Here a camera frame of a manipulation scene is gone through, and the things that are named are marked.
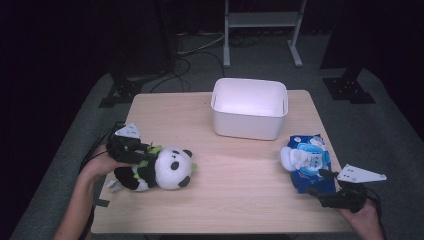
dark background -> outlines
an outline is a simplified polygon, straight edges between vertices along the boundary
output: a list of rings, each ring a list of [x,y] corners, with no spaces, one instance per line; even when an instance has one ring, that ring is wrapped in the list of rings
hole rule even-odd
[[[131,0],[100,2],[112,6],[135,4]],[[153,6],[153,1],[142,2]],[[163,3],[167,10],[165,17],[171,23],[168,30],[196,33],[223,29],[224,1],[222,4],[216,0]],[[96,5],[99,1],[3,0],[0,4],[3,110],[0,238],[7,239],[81,104],[97,80],[108,72],[105,60],[118,59],[123,66],[134,64],[132,70],[142,69],[139,74],[151,74],[168,70],[172,58],[164,56],[169,53],[169,46],[165,49],[156,46],[153,49],[162,51],[158,55],[163,59],[158,64],[146,61],[147,50],[133,45],[134,39],[142,42],[146,37],[131,35],[128,28],[119,27],[124,26],[123,19],[128,16],[123,16],[117,10],[122,10],[119,7],[114,8],[118,12],[109,8],[108,14],[114,17],[109,22],[100,21],[99,25],[101,17],[96,10],[104,14],[102,8],[108,9],[106,5]],[[293,10],[297,4],[298,1],[232,0],[231,9]],[[163,29],[163,12],[143,6],[146,9],[140,9],[142,16],[153,14],[149,15],[151,24],[144,27]],[[381,79],[420,136],[424,135],[424,113],[420,106],[424,79],[421,67],[424,22],[420,17],[423,10],[423,3],[418,0],[309,0],[301,28],[303,34],[333,30],[322,68],[346,67],[352,58],[361,59],[364,67]],[[155,37],[168,43],[173,41],[163,32]]]

white metal stand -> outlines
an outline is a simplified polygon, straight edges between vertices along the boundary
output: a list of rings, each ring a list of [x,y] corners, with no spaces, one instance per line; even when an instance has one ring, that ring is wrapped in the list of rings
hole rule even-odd
[[[303,63],[296,49],[297,37],[307,0],[302,0],[298,12],[230,13],[229,0],[225,0],[224,67],[230,67],[229,29],[239,27],[294,27],[288,46],[296,67]]]

table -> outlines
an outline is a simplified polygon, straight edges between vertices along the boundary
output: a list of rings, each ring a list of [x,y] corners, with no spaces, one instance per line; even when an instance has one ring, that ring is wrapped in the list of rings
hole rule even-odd
[[[302,0],[299,11],[294,12],[229,12],[229,0],[225,0],[224,20],[224,53],[223,65],[230,67],[230,28],[240,27],[294,27],[293,36],[287,41],[290,53],[296,67],[302,67],[303,63],[296,48],[297,37],[303,20],[307,0]]]
[[[311,96],[288,91],[289,112],[274,141],[223,137],[215,134],[210,106],[212,93],[139,94],[127,123],[136,123],[141,141],[179,146],[193,152],[198,165],[190,184],[178,190],[124,189],[100,194],[107,207],[97,206],[94,233],[323,233],[351,228],[333,209],[322,208],[307,194],[298,194],[279,151],[295,134],[320,133],[332,167],[340,165]]]

panda plush toy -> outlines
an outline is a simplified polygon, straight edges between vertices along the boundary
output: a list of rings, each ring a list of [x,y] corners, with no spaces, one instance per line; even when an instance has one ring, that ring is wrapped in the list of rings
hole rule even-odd
[[[147,146],[146,149],[136,151],[141,159],[138,164],[115,169],[115,177],[122,186],[145,191],[155,186],[172,190],[189,184],[193,166],[191,151],[177,147],[144,146]]]

black panda ear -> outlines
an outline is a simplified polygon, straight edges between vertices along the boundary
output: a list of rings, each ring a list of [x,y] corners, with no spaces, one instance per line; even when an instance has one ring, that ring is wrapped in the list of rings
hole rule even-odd
[[[189,157],[193,156],[193,153],[190,150],[184,149],[183,152],[187,153]]]

